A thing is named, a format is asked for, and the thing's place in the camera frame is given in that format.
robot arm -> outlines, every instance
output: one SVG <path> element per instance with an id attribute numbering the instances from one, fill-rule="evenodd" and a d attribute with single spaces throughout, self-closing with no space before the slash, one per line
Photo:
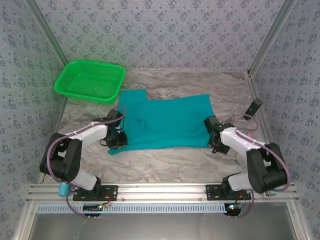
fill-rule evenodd
<path id="1" fill-rule="evenodd" d="M 265 144 L 238 132 L 248 139 L 244 140 L 237 134 L 235 126 L 230 123 L 221 124 L 216 116 L 206 118 L 204 124 L 210 134 L 208 146 L 213 148 L 213 153 L 227 154 L 229 149 L 233 148 L 245 156 L 247 160 L 247 172 L 233 174 L 222 180 L 227 194 L 228 192 L 252 189 L 257 193 L 263 193 L 286 184 L 287 176 L 283 166 L 273 155 L 255 143 L 266 146 L 283 160 L 277 144 Z M 264 161 L 270 162 L 270 165 L 265 166 Z"/>
<path id="2" fill-rule="evenodd" d="M 105 145 L 110 149 L 117 149 L 128 144 L 127 136 L 120 131 L 121 120 L 103 124 L 106 121 L 118 119 L 122 114 L 116 110 L 111 110 L 107 117 L 97 118 L 88 126 L 76 131 L 74 136 L 70 136 L 58 142 L 50 153 L 50 166 L 54 175 L 64 182 L 75 185 L 83 189 L 84 194 L 92 195 L 92 199 L 100 194 L 101 180 L 80 168 L 81 152 L 83 148 L 96 141 L 105 141 Z M 49 174 L 47 166 L 47 153 L 52 143 L 66 136 L 54 133 L 47 145 L 46 151 L 40 163 L 40 171 Z"/>

teal cloth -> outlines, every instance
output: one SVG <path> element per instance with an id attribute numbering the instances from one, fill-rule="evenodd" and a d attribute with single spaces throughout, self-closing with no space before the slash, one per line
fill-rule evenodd
<path id="1" fill-rule="evenodd" d="M 126 90 L 120 93 L 118 105 L 127 109 L 123 131 L 128 145 L 110 149 L 112 155 L 140 149 L 208 147 L 204 120 L 214 115 L 208 94 L 149 100 L 145 89 Z"/>

patterned wallpaper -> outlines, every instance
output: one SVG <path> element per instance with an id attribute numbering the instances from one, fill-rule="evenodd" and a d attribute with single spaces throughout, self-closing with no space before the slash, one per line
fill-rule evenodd
<path id="1" fill-rule="evenodd" d="M 36 0 L 69 60 L 246 70 L 283 0 Z"/>
<path id="2" fill-rule="evenodd" d="M 298 0 L 254 77 L 315 239 L 320 239 L 320 1 Z"/>
<path id="3" fill-rule="evenodd" d="M 39 178 L 62 104 L 53 90 L 62 68 L 22 0 L 1 0 L 0 8 L 0 239 L 7 240 L 25 185 Z"/>

small blue cylinder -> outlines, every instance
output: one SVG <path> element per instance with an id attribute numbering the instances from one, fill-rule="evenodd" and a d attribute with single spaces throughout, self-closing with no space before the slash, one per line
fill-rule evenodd
<path id="1" fill-rule="evenodd" d="M 273 196 L 275 196 L 275 195 L 278 194 L 277 191 L 272 191 L 272 190 L 266 191 L 265 193 L 266 193 L 269 197 L 273 197 Z"/>
<path id="2" fill-rule="evenodd" d="M 68 192 L 69 192 L 69 185 L 67 183 L 61 182 L 59 185 L 59 192 L 58 192 L 59 197 L 67 196 Z"/>

green plastic basket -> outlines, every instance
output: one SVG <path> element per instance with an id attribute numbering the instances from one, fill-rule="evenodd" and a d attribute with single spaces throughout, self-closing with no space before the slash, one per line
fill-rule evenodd
<path id="1" fill-rule="evenodd" d="M 125 75 L 125 69 L 119 65 L 74 60 L 64 67 L 54 84 L 54 90 L 73 99 L 113 104 Z"/>

